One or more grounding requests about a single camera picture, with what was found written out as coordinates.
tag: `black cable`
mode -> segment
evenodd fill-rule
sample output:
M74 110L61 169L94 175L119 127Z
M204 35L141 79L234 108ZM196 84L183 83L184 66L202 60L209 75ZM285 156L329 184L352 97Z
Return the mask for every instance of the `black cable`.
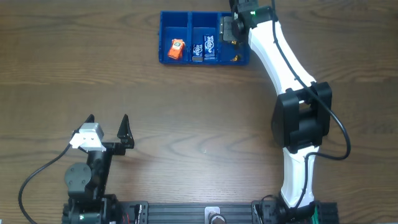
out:
M65 155L65 153L67 153L68 149L70 148L70 144L68 144L68 146L65 148L65 150L63 150L61 152L61 154L59 154L59 156L57 156L55 159L51 160L50 162L46 163L46 165L38 168L35 172L33 172L33 174L31 174L30 176L28 176L28 178L26 178L25 182L22 184L21 189L19 189L19 193L18 193L18 203L19 203L19 208L21 209L21 212L25 215L26 219L31 223L31 224L37 224L26 212L24 205L22 204L22 193L24 191L25 186L27 185L27 183L39 172L41 172L42 170L44 170L45 168L47 168L48 166L50 166L51 164L53 164L55 161L59 160L63 155Z
M294 213L297 211L297 209L299 208L299 205L301 203L301 201L303 200L303 197L305 195L305 190L307 189L307 184L308 184L308 158L310 156L321 156L327 159L332 159L332 160L343 160L346 159L350 152L351 152L351 141L349 140L349 136L347 133L346 128L344 127L343 123L337 118L337 116L334 114L334 112L329 109L329 107L311 90L309 89L308 86L306 86L306 84L301 80L301 78L296 74L296 72L294 71L294 69L292 68L291 64L289 63L289 61L287 60L285 54L283 53L279 43L278 43L278 39L276 37L276 32L275 32L275 22L277 21L277 16L276 16L276 12L275 12L275 0L271 0L272 1L272 33L274 36L274 42L282 56L282 58L285 60L286 65L288 66L288 68L290 69L290 71L292 72L293 76L295 77L295 79L304 87L304 89L308 92L308 94L319 104L321 105L329 114L330 116L336 121L337 125L340 127L341 132L343 133L343 136L345 138L346 141L346 154L343 156L331 156L328 154L324 154L324 153L320 153L320 152L310 152L308 153L305 158L305 179L304 179L304 188L303 188L303 192L296 204L296 206L291 210L291 214L294 215Z

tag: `blue package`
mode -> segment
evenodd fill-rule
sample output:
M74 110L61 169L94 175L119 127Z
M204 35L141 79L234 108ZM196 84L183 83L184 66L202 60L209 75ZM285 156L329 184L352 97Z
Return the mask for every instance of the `blue package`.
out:
M192 62L203 61L203 44L194 44L192 48Z
M204 40L205 40L205 60L206 58L215 59L214 36L204 35Z

